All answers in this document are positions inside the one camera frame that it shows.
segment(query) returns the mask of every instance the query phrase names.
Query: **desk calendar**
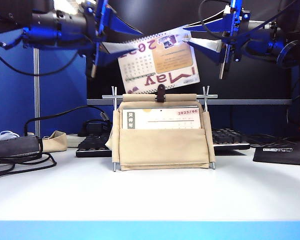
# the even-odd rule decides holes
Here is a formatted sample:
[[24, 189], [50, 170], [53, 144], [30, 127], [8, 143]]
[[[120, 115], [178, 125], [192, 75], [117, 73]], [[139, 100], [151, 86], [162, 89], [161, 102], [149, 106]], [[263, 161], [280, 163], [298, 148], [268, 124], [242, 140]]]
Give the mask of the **desk calendar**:
[[137, 50], [118, 58], [125, 92], [149, 94], [200, 82], [194, 49], [183, 39], [191, 33], [178, 27], [135, 39]]

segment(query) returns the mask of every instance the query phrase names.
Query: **black clip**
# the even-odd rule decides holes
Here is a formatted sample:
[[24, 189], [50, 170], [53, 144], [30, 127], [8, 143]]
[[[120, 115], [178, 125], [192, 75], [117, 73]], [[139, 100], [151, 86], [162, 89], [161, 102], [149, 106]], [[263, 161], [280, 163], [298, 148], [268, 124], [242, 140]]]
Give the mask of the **black clip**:
[[163, 84], [160, 84], [158, 86], [158, 93], [156, 95], [156, 101], [158, 103], [164, 103], [166, 100], [166, 87]]

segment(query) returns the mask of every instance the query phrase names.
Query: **beige fabric pouch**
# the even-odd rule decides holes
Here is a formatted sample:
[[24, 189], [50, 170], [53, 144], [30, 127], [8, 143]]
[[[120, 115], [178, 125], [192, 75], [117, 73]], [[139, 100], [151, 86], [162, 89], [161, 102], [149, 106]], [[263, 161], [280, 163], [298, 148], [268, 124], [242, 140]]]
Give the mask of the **beige fabric pouch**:
[[[208, 112], [196, 101], [196, 94], [166, 94], [165, 102], [156, 102], [154, 94], [124, 94], [113, 112], [113, 127], [106, 146], [112, 150], [112, 162], [121, 170], [209, 168], [215, 162], [212, 130]], [[197, 106], [198, 129], [123, 129], [123, 109]]]
[[42, 139], [43, 152], [53, 153], [67, 150], [67, 135], [62, 131], [54, 131], [50, 137]]

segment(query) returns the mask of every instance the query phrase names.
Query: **white desk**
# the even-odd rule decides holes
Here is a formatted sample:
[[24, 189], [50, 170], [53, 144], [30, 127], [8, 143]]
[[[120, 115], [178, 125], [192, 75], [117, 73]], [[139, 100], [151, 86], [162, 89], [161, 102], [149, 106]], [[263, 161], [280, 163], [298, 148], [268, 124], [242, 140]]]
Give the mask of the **white desk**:
[[54, 153], [56, 167], [0, 178], [0, 220], [300, 220], [300, 166], [240, 152], [216, 170], [117, 172], [110, 158]]

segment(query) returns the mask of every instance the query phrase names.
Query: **black keyboard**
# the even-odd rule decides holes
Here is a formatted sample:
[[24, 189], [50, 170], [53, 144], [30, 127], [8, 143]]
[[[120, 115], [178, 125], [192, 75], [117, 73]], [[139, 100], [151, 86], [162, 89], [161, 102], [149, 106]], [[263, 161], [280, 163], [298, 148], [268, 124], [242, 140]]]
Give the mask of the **black keyboard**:
[[109, 133], [89, 135], [78, 145], [75, 155], [78, 158], [111, 157], [111, 150], [106, 147]]
[[240, 132], [230, 128], [212, 130], [214, 150], [247, 150], [250, 144]]

